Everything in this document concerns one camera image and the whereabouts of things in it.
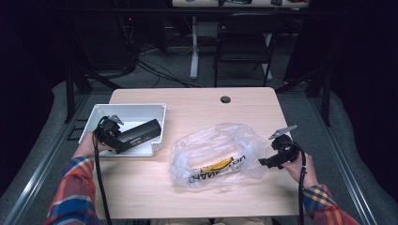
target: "sleeve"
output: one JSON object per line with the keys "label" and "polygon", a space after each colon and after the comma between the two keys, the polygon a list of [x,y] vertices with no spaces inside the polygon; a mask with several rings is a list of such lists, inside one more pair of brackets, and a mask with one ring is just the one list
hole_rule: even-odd
{"label": "sleeve", "polygon": [[44,224],[100,224],[93,169],[91,157],[73,158],[65,165]]}
{"label": "sleeve", "polygon": [[355,219],[342,210],[331,198],[325,185],[312,186],[303,190],[303,204],[314,224],[357,225]]}

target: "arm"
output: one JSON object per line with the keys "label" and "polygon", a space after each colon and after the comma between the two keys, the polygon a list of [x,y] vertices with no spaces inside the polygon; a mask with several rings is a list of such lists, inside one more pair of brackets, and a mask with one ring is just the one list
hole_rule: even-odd
{"label": "arm", "polygon": [[[99,143],[99,151],[112,149]],[[54,199],[49,207],[44,224],[64,222],[99,224],[95,211],[96,187],[93,182],[94,169],[93,133],[84,135],[72,159],[62,170]]]}
{"label": "arm", "polygon": [[[314,220],[314,224],[359,224],[331,198],[328,187],[318,183],[313,159],[307,154],[305,157],[307,161],[307,172],[303,183],[303,204],[310,218]],[[302,167],[301,161],[301,154],[298,154],[297,160],[294,162],[286,162],[282,165],[297,182],[299,181],[299,173]]]}

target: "plaid sleeve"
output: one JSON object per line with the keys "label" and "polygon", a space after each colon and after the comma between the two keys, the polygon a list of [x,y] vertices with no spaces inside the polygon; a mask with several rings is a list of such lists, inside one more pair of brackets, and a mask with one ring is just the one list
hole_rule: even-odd
{"label": "plaid sleeve", "polygon": [[357,225],[355,219],[342,210],[331,198],[325,185],[312,186],[303,190],[303,204],[314,224]]}
{"label": "plaid sleeve", "polygon": [[44,224],[99,224],[95,211],[93,158],[77,157],[62,170],[56,194]]}

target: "crumpled plastic bag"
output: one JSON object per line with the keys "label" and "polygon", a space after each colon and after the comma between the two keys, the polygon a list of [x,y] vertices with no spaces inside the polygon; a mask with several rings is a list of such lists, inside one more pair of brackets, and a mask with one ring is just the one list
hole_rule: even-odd
{"label": "crumpled plastic bag", "polygon": [[260,179],[266,170],[258,159],[265,157],[266,146],[247,125],[218,124],[177,140],[169,172],[175,186],[189,188]]}

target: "white tray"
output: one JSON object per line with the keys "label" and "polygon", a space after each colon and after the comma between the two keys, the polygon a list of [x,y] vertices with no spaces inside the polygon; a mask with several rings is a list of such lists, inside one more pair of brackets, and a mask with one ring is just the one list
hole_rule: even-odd
{"label": "white tray", "polygon": [[135,128],[152,119],[157,119],[161,125],[161,135],[143,142],[131,149],[118,154],[116,151],[103,151],[101,157],[152,157],[156,151],[162,148],[162,137],[164,119],[166,115],[166,104],[97,104],[88,118],[83,134],[79,140],[81,142],[86,132],[96,129],[102,116],[117,115],[124,125],[120,125],[120,131]]}

